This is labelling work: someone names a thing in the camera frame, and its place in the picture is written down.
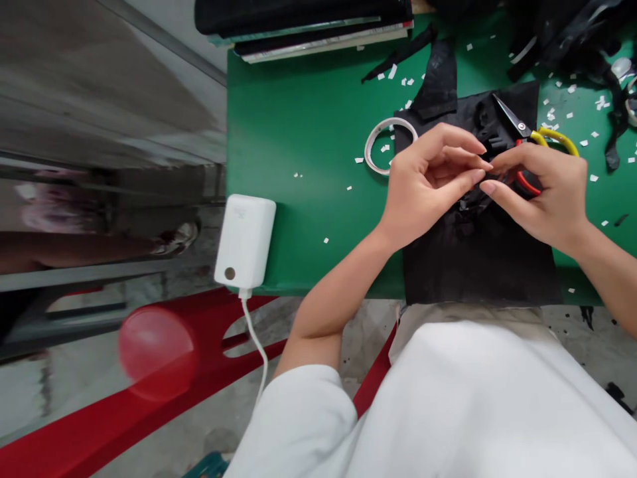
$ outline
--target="white power bank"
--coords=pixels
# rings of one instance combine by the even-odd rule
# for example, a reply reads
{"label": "white power bank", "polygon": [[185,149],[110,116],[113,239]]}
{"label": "white power bank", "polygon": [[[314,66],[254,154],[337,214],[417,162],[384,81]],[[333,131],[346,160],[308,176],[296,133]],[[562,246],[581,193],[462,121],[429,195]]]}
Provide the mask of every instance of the white power bank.
{"label": "white power bank", "polygon": [[263,283],[276,202],[232,195],[226,202],[214,280],[241,289]]}

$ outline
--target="yellow scissor handle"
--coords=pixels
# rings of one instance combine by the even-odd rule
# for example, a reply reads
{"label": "yellow scissor handle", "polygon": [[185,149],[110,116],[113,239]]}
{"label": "yellow scissor handle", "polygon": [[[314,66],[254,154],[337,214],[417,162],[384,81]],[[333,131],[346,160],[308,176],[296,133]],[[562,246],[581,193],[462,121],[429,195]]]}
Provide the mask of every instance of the yellow scissor handle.
{"label": "yellow scissor handle", "polygon": [[543,136],[552,137],[553,139],[558,140],[562,144],[562,146],[566,148],[570,155],[579,157],[579,152],[577,151],[577,148],[575,147],[573,142],[562,133],[558,133],[557,131],[553,131],[552,129],[548,129],[545,127],[541,127],[537,132],[533,131],[533,133],[531,133],[531,139],[534,140],[537,144],[548,146]]}
{"label": "yellow scissor handle", "polygon": [[546,139],[544,139],[544,136],[542,136],[537,131],[532,131],[531,132],[531,140],[534,143],[539,144],[540,146],[549,147],[549,145],[546,142]]}

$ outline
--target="white shirt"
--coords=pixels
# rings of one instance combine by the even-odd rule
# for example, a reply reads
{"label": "white shirt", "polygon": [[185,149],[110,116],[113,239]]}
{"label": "white shirt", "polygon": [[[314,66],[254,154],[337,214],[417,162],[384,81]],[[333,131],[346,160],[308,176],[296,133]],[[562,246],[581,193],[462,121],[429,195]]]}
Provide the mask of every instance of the white shirt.
{"label": "white shirt", "polygon": [[333,368],[277,377],[226,477],[637,477],[637,422],[537,309],[415,306],[389,355],[358,421]]}

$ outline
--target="hand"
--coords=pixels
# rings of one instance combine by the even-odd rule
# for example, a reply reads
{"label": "hand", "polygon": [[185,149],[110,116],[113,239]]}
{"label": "hand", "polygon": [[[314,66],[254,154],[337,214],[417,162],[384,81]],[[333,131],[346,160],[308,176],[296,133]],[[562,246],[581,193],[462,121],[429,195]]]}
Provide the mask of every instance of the hand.
{"label": "hand", "polygon": [[376,227],[395,252],[426,233],[492,166],[468,131],[440,123],[391,162],[385,212]]}
{"label": "hand", "polygon": [[593,227],[585,208],[586,161],[524,143],[497,156],[491,164],[494,174],[517,171],[521,165],[537,176],[543,191],[530,201],[498,181],[484,181],[480,188],[534,238],[573,256],[587,229]]}

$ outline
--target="left hand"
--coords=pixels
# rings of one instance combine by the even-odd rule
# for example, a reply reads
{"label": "left hand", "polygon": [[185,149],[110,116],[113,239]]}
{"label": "left hand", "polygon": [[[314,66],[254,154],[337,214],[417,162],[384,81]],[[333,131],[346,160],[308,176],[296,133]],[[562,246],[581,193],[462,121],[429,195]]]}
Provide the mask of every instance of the left hand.
{"label": "left hand", "polygon": [[426,233],[475,184],[491,164],[475,136],[439,123],[391,163],[385,212],[376,227],[393,251]]}

